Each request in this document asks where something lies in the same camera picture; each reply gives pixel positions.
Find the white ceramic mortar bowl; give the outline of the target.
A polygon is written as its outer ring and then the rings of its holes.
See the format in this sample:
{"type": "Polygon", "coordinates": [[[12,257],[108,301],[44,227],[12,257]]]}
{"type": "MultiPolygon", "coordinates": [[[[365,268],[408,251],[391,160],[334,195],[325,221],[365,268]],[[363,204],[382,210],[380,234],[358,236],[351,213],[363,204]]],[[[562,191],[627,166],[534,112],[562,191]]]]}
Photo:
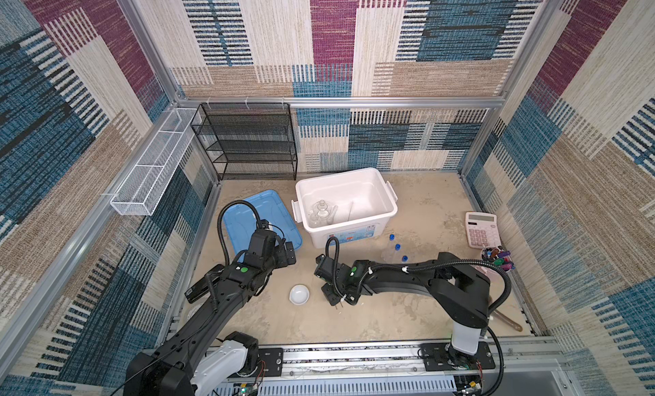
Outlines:
{"type": "Polygon", "coordinates": [[[310,299],[310,290],[303,284],[294,285],[289,292],[289,301],[295,306],[305,305],[310,299]]]}

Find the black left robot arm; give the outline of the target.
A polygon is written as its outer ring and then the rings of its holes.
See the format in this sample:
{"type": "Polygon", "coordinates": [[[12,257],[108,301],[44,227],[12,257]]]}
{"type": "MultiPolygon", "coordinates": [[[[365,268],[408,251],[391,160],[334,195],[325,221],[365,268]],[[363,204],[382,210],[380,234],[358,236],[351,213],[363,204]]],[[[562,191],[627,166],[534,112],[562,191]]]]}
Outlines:
{"type": "Polygon", "coordinates": [[[240,332],[209,351],[230,319],[264,291],[273,271],[297,261],[293,244],[270,230],[252,203],[241,204],[255,219],[248,248],[226,261],[220,273],[206,273],[208,299],[171,339],[151,354],[136,355],[117,388],[121,394],[210,395],[233,375],[249,377],[264,369],[258,340],[240,332]]]}

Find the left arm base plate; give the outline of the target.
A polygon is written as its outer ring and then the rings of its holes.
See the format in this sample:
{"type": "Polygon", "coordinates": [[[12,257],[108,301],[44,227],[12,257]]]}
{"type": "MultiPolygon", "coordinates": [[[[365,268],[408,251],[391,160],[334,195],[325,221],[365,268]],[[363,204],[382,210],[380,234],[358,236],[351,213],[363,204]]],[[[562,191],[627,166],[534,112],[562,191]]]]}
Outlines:
{"type": "Polygon", "coordinates": [[[252,368],[244,368],[228,377],[229,380],[250,380],[255,378],[281,377],[284,362],[282,348],[260,348],[256,363],[252,368]]]}

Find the small glass beaker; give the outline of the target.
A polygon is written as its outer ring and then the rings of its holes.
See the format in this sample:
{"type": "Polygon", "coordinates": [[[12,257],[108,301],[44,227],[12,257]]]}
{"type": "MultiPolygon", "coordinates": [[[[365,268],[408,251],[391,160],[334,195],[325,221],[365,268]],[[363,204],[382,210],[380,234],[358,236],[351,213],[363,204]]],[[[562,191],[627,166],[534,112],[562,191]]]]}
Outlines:
{"type": "Polygon", "coordinates": [[[318,228],[322,226],[322,219],[318,214],[310,213],[308,216],[308,225],[312,228],[318,228]]]}

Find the white ceramic pestle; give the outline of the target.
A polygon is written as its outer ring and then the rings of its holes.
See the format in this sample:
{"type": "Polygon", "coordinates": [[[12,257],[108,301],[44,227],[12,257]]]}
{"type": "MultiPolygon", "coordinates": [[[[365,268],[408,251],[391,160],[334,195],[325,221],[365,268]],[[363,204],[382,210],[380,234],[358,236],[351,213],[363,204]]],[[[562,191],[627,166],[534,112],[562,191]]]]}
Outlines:
{"type": "Polygon", "coordinates": [[[354,201],[350,201],[350,205],[348,206],[348,210],[347,210],[346,222],[351,221],[353,208],[354,208],[354,201]]]}

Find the glass flask with stopper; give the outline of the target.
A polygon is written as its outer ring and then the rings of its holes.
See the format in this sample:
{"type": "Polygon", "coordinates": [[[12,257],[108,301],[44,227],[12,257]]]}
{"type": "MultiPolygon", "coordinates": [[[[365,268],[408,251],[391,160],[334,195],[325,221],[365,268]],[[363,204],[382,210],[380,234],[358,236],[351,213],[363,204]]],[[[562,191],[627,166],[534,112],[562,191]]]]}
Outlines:
{"type": "Polygon", "coordinates": [[[312,206],[312,213],[320,216],[322,219],[322,226],[332,225],[337,209],[337,205],[326,202],[325,200],[320,200],[312,206]]]}

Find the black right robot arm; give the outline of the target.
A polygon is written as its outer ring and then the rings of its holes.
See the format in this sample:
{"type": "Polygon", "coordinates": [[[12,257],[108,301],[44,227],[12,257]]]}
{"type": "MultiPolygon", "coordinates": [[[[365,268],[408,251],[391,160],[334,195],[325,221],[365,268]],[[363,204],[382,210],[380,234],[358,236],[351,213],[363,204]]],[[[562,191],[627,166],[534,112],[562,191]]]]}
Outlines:
{"type": "Polygon", "coordinates": [[[316,263],[314,275],[324,281],[322,292],[332,306],[340,302],[354,306],[364,295],[385,293],[433,298],[453,321],[445,353],[456,369],[478,362],[480,338],[488,331],[491,313],[512,291],[510,277],[499,266],[449,252],[420,263],[359,260],[348,266],[339,262],[339,241],[331,237],[316,263]]]}

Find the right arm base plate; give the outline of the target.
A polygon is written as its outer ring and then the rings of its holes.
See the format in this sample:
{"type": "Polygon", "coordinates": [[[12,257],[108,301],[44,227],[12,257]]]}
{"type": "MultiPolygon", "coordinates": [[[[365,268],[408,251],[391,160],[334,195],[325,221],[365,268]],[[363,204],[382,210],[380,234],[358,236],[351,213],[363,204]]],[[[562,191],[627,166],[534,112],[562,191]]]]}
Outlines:
{"type": "Polygon", "coordinates": [[[417,356],[426,371],[494,370],[496,361],[487,342],[480,341],[475,355],[456,351],[449,342],[424,343],[417,356]]]}

